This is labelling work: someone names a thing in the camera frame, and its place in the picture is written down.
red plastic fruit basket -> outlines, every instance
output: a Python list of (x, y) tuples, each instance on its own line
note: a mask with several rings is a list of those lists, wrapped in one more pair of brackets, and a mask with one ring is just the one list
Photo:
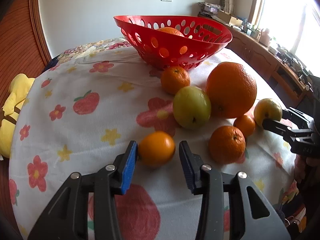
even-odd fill
[[(231, 32), (215, 21), (191, 16), (115, 16), (122, 34), (142, 59), (158, 69), (180, 65), (197, 67), (206, 58), (223, 49)], [(157, 31), (172, 27), (184, 37)]]

orange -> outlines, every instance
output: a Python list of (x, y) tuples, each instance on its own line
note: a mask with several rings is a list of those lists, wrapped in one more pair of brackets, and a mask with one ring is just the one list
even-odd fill
[(234, 163), (242, 156), (245, 140), (234, 126), (222, 126), (213, 132), (209, 141), (211, 158), (218, 164)]
[(158, 31), (161, 31), (161, 32), (164, 32), (164, 33), (170, 33), (170, 34), (174, 34), (174, 35), (178, 35), (178, 36), (184, 37), (184, 35), (183, 35), (181, 32), (179, 32), (177, 29), (171, 28), (171, 27), (159, 28)]
[(252, 135), (256, 129), (255, 121), (250, 116), (245, 114), (238, 117), (234, 121), (233, 126), (239, 128), (245, 138)]
[(222, 62), (208, 76), (206, 93), (212, 116), (237, 118), (253, 106), (257, 84), (241, 64)]
[(175, 152), (173, 138), (162, 131), (147, 135), (138, 145), (138, 155), (144, 165), (160, 167), (170, 161)]
[(182, 67), (169, 67), (162, 72), (160, 81), (164, 91), (175, 95), (181, 88), (190, 85), (190, 76)]

tablecloth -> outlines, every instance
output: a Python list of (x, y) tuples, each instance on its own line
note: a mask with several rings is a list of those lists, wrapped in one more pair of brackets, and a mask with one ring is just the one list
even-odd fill
[[(204, 88), (211, 70), (223, 61), (241, 63), (255, 77), (256, 103), (274, 98), (284, 107), (268, 84), (228, 49), (191, 69), (191, 85)], [(209, 157), (208, 140), (215, 129), (232, 125), (234, 119), (211, 117), (198, 130), (181, 128), (172, 115), (173, 96), (161, 89), (160, 75), (133, 47), (126, 47), (73, 58), (36, 78), (17, 121), (9, 166), (13, 211), (25, 239), (72, 172), (98, 171), (124, 153), (130, 140), (139, 142), (155, 130), (173, 136), (176, 153), (156, 170), (137, 162), (130, 189), (116, 197), (122, 235), (125, 240), (195, 239), (202, 197), (187, 188), (177, 146), (187, 140), (193, 153), (217, 167)], [(230, 174), (245, 171), (277, 204), (292, 185), (294, 159), (281, 136), (258, 127), (247, 139), (243, 158), (217, 168)], [(228, 213), (226, 203), (226, 232)], [(92, 220), (90, 196), (89, 239)]]

bright window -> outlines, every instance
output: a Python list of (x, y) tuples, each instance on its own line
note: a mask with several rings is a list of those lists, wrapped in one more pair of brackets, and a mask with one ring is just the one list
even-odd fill
[(320, 76), (319, 8), (314, 0), (265, 0), (259, 28), (294, 54), (314, 75)]

stuffed animal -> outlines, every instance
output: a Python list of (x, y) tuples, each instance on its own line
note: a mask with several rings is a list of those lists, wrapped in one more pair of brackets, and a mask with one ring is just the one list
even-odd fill
[(10, 157), (14, 128), (34, 80), (25, 74), (18, 74), (10, 83), (10, 95), (2, 107), (4, 118), (0, 127), (0, 154), (6, 158)]

